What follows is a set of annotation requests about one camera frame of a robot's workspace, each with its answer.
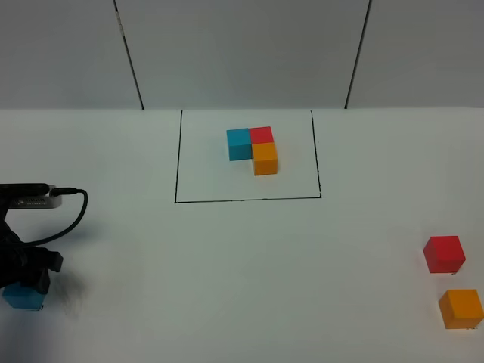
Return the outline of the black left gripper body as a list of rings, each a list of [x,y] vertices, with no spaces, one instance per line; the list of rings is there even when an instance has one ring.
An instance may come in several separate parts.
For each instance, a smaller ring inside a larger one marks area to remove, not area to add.
[[[20,283],[33,288],[34,250],[49,239],[24,243],[8,226],[6,215],[1,211],[1,287]]]

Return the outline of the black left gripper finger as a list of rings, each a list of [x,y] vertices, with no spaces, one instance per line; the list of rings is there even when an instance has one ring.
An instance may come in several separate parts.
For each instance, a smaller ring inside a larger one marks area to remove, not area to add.
[[[51,284],[49,272],[60,272],[64,258],[59,252],[50,250],[34,250],[34,252],[33,288],[38,293],[46,295]]]

